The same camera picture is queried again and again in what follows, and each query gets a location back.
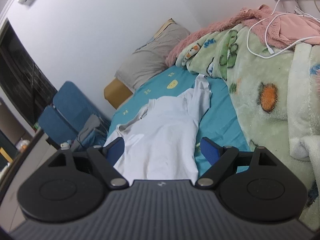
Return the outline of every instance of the gray pillow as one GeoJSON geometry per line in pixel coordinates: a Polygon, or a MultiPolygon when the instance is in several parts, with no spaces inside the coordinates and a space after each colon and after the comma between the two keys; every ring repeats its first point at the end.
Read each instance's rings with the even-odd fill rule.
{"type": "Polygon", "coordinates": [[[137,49],[117,70],[115,77],[132,92],[153,76],[166,70],[170,51],[190,32],[176,23],[168,25],[159,36],[137,49]]]}

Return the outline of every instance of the blue bed sheet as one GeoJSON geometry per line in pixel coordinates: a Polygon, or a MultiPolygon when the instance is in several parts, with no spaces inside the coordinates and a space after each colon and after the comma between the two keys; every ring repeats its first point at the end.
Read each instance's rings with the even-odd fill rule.
{"type": "MultiPolygon", "coordinates": [[[[135,92],[125,105],[115,112],[109,134],[114,131],[118,124],[124,124],[133,119],[139,109],[148,103],[149,99],[161,96],[177,96],[188,88],[193,88],[196,77],[197,74],[191,74],[186,69],[172,66],[151,78],[135,92]]],[[[196,143],[198,144],[201,138],[206,136],[221,146],[232,145],[240,151],[250,151],[239,126],[227,85],[222,79],[207,77],[207,80],[212,92],[210,109],[200,122],[196,143]]],[[[196,145],[195,148],[195,161],[199,170],[199,177],[211,167],[202,155],[199,145],[196,145]]]]}

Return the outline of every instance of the metal screw head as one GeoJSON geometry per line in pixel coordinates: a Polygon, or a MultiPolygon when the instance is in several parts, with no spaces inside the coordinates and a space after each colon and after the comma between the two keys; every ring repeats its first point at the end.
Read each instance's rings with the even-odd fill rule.
{"type": "Polygon", "coordinates": [[[211,186],[213,184],[213,180],[209,178],[202,178],[198,180],[198,184],[203,187],[211,186]]]}
{"type": "Polygon", "coordinates": [[[127,181],[123,178],[116,178],[116,179],[111,180],[111,185],[115,186],[115,187],[121,187],[121,186],[125,185],[126,183],[127,183],[127,181]]]}

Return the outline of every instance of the yellow smiley face print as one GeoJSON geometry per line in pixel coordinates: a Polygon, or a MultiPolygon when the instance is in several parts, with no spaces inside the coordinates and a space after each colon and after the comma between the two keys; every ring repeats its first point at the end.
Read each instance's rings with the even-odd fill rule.
{"type": "Polygon", "coordinates": [[[167,86],[167,89],[175,88],[177,85],[178,85],[178,81],[176,79],[172,80],[171,83],[167,86]]]}

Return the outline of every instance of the green blanket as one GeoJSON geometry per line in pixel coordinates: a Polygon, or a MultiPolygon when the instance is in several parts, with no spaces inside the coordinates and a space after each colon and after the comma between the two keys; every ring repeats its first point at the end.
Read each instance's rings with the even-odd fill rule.
{"type": "MultiPolygon", "coordinates": [[[[294,51],[287,50],[270,59],[257,57],[247,49],[248,31],[248,27],[239,24],[230,30],[209,33],[186,47],[176,65],[225,80],[250,149],[267,147],[311,190],[315,181],[311,163],[289,154],[287,92],[294,51]]],[[[270,55],[253,33],[249,47],[257,54],[270,55]]],[[[320,225],[318,206],[306,206],[300,217],[313,230],[320,225]]]]}

